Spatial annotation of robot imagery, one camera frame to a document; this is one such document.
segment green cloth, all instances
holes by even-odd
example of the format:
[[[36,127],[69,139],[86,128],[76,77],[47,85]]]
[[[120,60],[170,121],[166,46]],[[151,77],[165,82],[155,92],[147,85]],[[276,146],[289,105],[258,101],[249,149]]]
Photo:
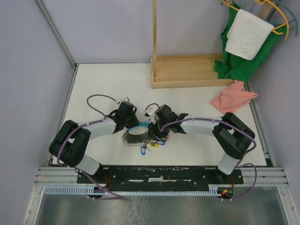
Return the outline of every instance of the green cloth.
[[[232,4],[236,8],[240,8],[237,4]],[[231,28],[236,17],[237,11],[229,7],[229,20],[225,30],[221,34],[223,48],[223,62],[216,60],[214,71],[218,72],[219,79],[233,79],[247,82],[251,78],[255,70],[267,59],[272,46],[282,35],[273,32],[269,34],[261,49],[252,60],[246,60],[239,56],[230,54],[225,51],[227,43],[227,33]],[[286,26],[277,29],[278,32],[286,33]]]

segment yellow hanger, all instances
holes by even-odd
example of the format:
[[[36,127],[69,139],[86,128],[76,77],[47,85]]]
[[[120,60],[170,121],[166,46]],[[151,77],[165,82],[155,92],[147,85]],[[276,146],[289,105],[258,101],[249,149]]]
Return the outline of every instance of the yellow hanger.
[[[281,24],[280,26],[277,26],[277,27],[275,27],[272,31],[275,33],[275,34],[283,34],[283,32],[277,32],[276,30],[278,29],[278,28],[281,28],[281,27],[283,27],[283,26],[285,26],[286,25],[286,29],[287,29],[287,31],[286,31],[286,37],[285,37],[285,40],[287,40],[287,37],[289,36],[289,29],[290,29],[290,24],[289,24],[289,22],[288,22],[288,20],[287,20],[287,18],[286,18],[286,16],[285,16],[285,14],[273,3],[273,2],[271,2],[270,0],[263,0],[263,1],[260,1],[260,0],[254,0],[256,3],[258,3],[258,4],[264,4],[264,3],[269,3],[269,4],[271,4],[282,16],[283,16],[283,18],[284,18],[284,20],[285,20],[285,23],[284,24]],[[236,10],[236,11],[238,11],[239,9],[238,8],[236,8],[236,7],[234,7],[234,6],[232,6],[232,5],[230,5],[230,3],[229,3],[229,0],[227,0],[227,2],[225,1],[225,0],[222,0],[222,2],[225,4],[225,5],[227,5],[227,6],[229,6],[230,8],[233,8],[234,10]]]

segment wooden tray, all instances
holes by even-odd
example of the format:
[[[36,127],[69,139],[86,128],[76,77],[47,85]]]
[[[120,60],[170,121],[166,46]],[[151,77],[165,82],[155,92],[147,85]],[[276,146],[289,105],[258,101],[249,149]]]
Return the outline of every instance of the wooden tray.
[[[218,79],[213,70],[222,54],[172,55],[151,57],[152,88],[228,86],[231,79]]]

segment white table surface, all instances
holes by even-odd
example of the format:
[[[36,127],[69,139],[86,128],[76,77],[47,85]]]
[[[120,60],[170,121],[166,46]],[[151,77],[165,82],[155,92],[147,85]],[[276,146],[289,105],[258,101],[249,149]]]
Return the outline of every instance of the white table surface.
[[[140,121],[147,120],[143,110],[153,102],[169,105],[176,113],[222,116],[209,102],[224,88],[151,89],[149,63],[80,64],[65,121],[88,122],[102,118],[86,104],[86,98],[93,94],[105,94],[115,99],[129,97],[138,109],[136,115]],[[105,114],[117,108],[112,100],[104,97],[94,97],[90,102]],[[257,142],[256,149],[245,156],[242,164],[266,165],[250,106],[239,109],[236,115],[255,132]],[[86,153],[103,165],[218,165],[224,153],[213,136],[170,132],[165,146],[150,147],[143,156],[140,147],[129,147],[122,141],[124,132],[125,129],[91,140]]]

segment white wall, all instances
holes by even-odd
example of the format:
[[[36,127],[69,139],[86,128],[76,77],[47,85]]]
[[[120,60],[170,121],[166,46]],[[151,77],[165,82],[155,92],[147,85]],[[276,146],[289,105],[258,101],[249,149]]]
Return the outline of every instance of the white wall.
[[[149,62],[152,0],[44,0],[77,63]],[[253,0],[236,0],[257,13]],[[157,53],[221,53],[221,0],[157,0]]]
[[[72,68],[33,0],[1,0],[0,30],[0,221],[20,225]]]
[[[284,3],[300,20],[300,1]],[[277,165],[284,167],[300,210],[300,36],[292,31],[287,41],[282,38],[250,84],[258,93],[258,109]]]

